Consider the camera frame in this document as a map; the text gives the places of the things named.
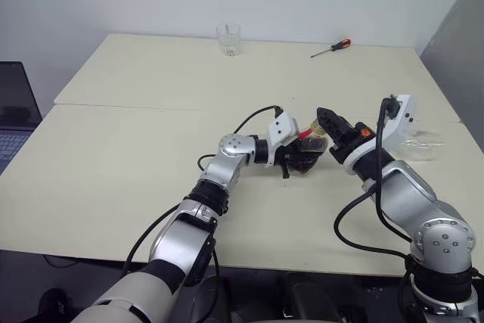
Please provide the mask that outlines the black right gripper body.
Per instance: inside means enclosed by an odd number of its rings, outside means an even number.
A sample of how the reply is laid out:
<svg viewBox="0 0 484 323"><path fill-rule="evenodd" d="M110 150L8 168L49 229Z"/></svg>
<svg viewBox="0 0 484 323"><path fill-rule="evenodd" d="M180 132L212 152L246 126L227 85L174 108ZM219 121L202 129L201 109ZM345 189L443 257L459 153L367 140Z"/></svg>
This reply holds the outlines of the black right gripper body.
<svg viewBox="0 0 484 323"><path fill-rule="evenodd" d="M339 148L335 144L330 148L330 153L339 164L343 164L356 148L375 138L375 132L362 122L357 122L352 127L352 133L341 137Z"/></svg>

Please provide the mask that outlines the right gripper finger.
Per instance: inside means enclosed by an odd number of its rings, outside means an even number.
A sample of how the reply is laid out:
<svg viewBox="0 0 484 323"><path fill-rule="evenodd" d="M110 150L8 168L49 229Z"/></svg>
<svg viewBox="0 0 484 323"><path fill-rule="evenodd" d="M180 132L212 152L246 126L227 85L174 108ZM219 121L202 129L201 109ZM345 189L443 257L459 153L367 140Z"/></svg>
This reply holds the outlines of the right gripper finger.
<svg viewBox="0 0 484 323"><path fill-rule="evenodd" d="M329 135L333 143L339 148L342 137L342 120L330 109L318 107L317 119L319 126Z"/></svg>
<svg viewBox="0 0 484 323"><path fill-rule="evenodd" d="M353 127L346 119L334 111L326 109L324 112L324 130L329 136L344 136L353 132Z"/></svg>

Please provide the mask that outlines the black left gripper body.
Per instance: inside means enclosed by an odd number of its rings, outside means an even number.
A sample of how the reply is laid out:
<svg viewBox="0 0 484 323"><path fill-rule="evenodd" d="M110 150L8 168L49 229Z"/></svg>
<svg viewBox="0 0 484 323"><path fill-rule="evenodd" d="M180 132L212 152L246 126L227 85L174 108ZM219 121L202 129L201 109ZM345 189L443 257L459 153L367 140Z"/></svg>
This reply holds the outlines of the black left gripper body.
<svg viewBox="0 0 484 323"><path fill-rule="evenodd" d="M303 159L300 141L292 141L287 146L280 146L275 153L275 165L295 166Z"/></svg>

